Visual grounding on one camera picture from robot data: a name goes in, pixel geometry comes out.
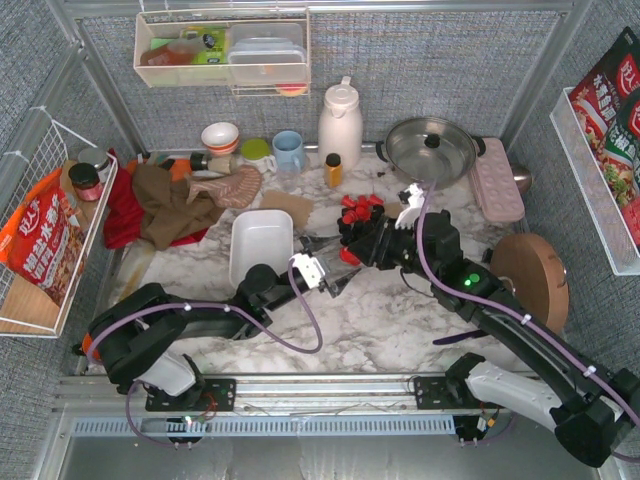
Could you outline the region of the white right wall basket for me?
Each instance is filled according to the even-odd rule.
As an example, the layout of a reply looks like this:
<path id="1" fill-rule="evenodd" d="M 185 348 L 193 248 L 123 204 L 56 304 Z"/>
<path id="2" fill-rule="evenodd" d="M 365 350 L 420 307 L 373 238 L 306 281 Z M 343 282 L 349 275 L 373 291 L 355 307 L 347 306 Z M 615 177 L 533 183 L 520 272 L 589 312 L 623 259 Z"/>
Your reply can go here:
<path id="1" fill-rule="evenodd" d="M 560 93 L 549 118 L 569 162 L 609 265 L 616 276 L 639 275 L 639 250 L 614 201 L 569 100 Z"/>

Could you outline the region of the white orange striped bowl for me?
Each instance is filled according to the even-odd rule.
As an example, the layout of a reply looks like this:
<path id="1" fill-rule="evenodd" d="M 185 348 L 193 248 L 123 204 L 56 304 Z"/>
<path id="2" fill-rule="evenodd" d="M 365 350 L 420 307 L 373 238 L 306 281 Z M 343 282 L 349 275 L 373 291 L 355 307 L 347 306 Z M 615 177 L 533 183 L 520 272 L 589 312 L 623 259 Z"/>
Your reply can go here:
<path id="1" fill-rule="evenodd" d="M 214 155 L 230 154 L 239 145 L 239 129 L 229 122 L 216 122 L 202 131 L 201 141 Z"/>

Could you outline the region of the pink striped towel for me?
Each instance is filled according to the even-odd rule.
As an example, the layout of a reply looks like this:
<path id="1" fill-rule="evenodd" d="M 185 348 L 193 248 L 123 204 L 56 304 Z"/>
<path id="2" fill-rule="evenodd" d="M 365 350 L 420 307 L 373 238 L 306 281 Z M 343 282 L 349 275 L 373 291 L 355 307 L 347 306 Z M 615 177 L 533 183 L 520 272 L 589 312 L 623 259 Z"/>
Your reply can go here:
<path id="1" fill-rule="evenodd" d="M 262 173 L 252 166 L 242 165 L 231 175 L 206 178 L 188 176 L 187 204 L 200 194 L 208 195 L 220 208 L 243 209 L 251 205 L 262 185 Z"/>

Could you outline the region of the white plastic storage basket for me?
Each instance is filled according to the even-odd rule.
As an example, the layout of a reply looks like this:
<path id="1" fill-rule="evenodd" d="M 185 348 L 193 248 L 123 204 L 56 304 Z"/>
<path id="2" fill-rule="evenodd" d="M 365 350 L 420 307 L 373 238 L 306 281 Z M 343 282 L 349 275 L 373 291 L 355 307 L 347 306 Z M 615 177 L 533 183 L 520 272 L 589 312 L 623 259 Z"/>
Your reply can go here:
<path id="1" fill-rule="evenodd" d="M 229 254 L 229 281 L 237 288 L 249 269 L 269 265 L 282 274 L 294 253 L 293 220 L 282 210 L 251 210 L 241 213 L 232 224 Z"/>

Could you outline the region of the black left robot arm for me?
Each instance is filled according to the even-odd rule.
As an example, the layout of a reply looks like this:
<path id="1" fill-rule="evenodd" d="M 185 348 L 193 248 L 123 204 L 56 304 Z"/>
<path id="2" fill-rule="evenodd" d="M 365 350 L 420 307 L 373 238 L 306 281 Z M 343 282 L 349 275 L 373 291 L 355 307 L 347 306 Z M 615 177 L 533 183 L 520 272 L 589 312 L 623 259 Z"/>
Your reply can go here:
<path id="1" fill-rule="evenodd" d="M 351 270 L 331 275 L 318 247 L 328 238 L 301 239 L 303 249 L 277 273 L 265 262 L 253 263 L 236 288 L 223 301 L 205 302 L 167 293 L 149 283 L 102 313 L 89 326 L 82 348 L 87 359 L 105 369 L 111 383 L 122 392 L 140 381 L 178 397 L 199 386 L 199 371 L 188 357 L 170 354 L 171 346 L 189 338 L 244 341 L 269 335 L 271 312 L 304 299 L 312 290 L 339 296 L 356 275 Z"/>

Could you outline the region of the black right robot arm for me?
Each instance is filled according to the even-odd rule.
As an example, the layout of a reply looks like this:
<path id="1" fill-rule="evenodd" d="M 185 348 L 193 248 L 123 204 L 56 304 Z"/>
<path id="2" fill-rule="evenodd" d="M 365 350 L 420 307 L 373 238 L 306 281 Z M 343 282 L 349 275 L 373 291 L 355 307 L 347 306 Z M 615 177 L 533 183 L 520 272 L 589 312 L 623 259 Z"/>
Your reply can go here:
<path id="1" fill-rule="evenodd" d="M 441 306 L 496 338 L 530 367 L 536 382 L 518 375 L 501 378 L 498 369 L 472 354 L 451 369 L 466 367 L 460 387 L 545 426 L 581 463 L 602 466 L 638 426 L 638 376 L 593 361 L 535 319 L 501 280 L 464 256 L 448 211 L 427 213 L 412 229 L 398 229 L 381 217 L 346 249 L 368 267 L 401 268 L 429 280 Z"/>

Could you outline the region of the silver lidded jar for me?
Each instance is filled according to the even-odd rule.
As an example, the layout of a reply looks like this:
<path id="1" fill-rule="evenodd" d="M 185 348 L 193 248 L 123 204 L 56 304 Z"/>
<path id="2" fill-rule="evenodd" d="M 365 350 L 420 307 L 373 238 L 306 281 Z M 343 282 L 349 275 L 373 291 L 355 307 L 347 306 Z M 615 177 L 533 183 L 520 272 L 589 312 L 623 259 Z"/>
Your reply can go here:
<path id="1" fill-rule="evenodd" d="M 111 168 L 111 158 L 108 154 L 97 147 L 87 147 L 81 150 L 77 158 L 79 163 L 92 165 L 99 176 L 101 183 L 106 183 Z"/>

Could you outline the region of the cream wall shelf basket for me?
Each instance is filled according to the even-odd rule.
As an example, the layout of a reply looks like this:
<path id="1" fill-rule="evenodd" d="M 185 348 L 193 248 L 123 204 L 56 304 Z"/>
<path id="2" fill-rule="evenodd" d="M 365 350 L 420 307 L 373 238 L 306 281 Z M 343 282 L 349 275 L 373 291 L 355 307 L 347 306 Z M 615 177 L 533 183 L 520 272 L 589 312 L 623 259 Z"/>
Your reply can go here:
<path id="1" fill-rule="evenodd" d="M 306 8 L 190 9 L 136 16 L 136 73 L 151 87 L 289 95 L 311 83 Z"/>

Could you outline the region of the blue mug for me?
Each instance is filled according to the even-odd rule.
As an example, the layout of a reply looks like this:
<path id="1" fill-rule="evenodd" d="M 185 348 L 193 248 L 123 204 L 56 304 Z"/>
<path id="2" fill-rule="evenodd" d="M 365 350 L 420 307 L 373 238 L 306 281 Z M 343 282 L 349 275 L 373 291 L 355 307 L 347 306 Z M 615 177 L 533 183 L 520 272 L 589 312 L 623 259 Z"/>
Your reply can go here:
<path id="1" fill-rule="evenodd" d="M 299 172 L 307 167 L 302 136 L 292 130 L 277 133 L 272 140 L 272 150 L 279 170 L 295 165 Z"/>

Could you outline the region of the orange spice bottle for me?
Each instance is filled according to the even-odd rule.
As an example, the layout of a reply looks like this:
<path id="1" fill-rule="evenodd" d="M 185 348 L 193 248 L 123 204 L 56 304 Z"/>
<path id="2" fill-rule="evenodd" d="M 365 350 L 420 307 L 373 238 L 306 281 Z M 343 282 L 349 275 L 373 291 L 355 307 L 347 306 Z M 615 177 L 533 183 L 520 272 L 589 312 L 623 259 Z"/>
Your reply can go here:
<path id="1" fill-rule="evenodd" d="M 336 188 L 342 183 L 342 160 L 339 154 L 330 153 L 326 156 L 324 178 L 328 188 Z"/>

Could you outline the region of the tan scouring pad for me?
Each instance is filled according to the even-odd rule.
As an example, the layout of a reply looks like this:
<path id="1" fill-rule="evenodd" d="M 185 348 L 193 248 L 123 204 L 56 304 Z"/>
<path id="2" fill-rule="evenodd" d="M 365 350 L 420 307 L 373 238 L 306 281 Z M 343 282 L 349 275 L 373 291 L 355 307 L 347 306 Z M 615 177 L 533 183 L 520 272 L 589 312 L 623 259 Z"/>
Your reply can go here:
<path id="1" fill-rule="evenodd" d="M 412 206 L 410 204 L 403 204 L 401 202 L 391 202 L 384 204 L 385 215 L 392 219 L 397 219 L 403 211 L 409 210 L 411 208 Z"/>
<path id="2" fill-rule="evenodd" d="M 313 207 L 314 202 L 310 199 L 276 190 L 266 191 L 259 205 L 260 209 L 284 211 L 291 217 L 297 230 L 306 227 Z"/>

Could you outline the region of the white thermos jug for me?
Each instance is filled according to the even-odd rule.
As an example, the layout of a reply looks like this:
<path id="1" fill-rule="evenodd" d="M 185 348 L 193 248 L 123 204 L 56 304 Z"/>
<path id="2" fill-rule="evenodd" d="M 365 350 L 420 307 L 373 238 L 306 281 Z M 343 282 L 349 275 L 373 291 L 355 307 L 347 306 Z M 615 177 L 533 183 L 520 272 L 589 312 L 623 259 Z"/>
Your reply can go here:
<path id="1" fill-rule="evenodd" d="M 322 161 L 337 154 L 345 171 L 355 168 L 360 160 L 363 141 L 363 118 L 359 93 L 351 78 L 329 87 L 318 124 L 318 155 Z"/>

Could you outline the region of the green lidded white cup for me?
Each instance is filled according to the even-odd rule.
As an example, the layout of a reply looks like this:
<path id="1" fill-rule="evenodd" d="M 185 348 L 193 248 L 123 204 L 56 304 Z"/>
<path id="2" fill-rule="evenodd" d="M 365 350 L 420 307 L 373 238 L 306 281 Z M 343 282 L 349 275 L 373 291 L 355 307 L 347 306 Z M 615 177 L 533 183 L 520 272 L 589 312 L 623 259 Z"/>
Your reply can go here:
<path id="1" fill-rule="evenodd" d="M 242 165 L 252 166 L 261 173 L 277 171 L 275 157 L 262 138 L 246 140 L 241 146 L 240 156 Z"/>

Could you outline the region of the clear glass cup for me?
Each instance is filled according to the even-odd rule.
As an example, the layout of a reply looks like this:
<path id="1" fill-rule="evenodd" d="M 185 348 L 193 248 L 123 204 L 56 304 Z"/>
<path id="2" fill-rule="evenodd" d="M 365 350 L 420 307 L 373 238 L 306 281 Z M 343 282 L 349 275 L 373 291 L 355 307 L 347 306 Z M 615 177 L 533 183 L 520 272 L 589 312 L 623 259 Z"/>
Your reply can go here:
<path id="1" fill-rule="evenodd" d="M 279 188 L 285 193 L 293 192 L 299 184 L 300 171 L 292 166 L 290 169 L 280 169 L 277 174 Z"/>

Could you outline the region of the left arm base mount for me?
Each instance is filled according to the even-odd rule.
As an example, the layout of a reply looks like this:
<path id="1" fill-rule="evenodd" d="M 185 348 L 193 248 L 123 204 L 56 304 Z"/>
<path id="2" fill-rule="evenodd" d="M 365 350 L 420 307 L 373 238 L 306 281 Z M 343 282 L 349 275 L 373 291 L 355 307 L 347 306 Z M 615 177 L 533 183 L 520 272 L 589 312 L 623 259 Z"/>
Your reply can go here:
<path id="1" fill-rule="evenodd" d="M 234 409 L 237 382 L 233 378 L 205 378 L 186 392 L 171 397 L 157 388 L 147 390 L 148 412 L 231 412 Z"/>

